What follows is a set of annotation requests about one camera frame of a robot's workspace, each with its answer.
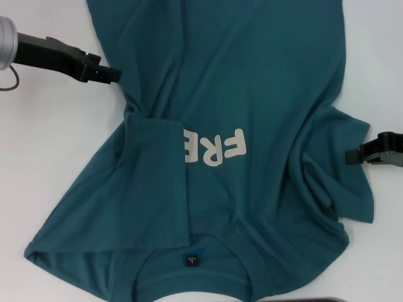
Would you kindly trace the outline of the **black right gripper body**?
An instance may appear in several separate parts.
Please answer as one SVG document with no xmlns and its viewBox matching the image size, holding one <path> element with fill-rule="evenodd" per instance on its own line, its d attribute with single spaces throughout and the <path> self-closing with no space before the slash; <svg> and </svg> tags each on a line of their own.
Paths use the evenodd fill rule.
<svg viewBox="0 0 403 302">
<path fill-rule="evenodd" d="M 402 134 L 391 131 L 378 134 L 379 151 L 383 153 L 402 153 Z"/>
</svg>

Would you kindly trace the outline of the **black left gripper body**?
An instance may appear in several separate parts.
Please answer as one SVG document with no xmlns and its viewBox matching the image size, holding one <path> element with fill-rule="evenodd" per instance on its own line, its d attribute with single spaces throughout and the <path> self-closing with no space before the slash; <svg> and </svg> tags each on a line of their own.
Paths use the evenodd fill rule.
<svg viewBox="0 0 403 302">
<path fill-rule="evenodd" d="M 19 33 L 14 63 L 63 73 L 80 82 L 100 82 L 101 57 L 57 39 Z"/>
</svg>

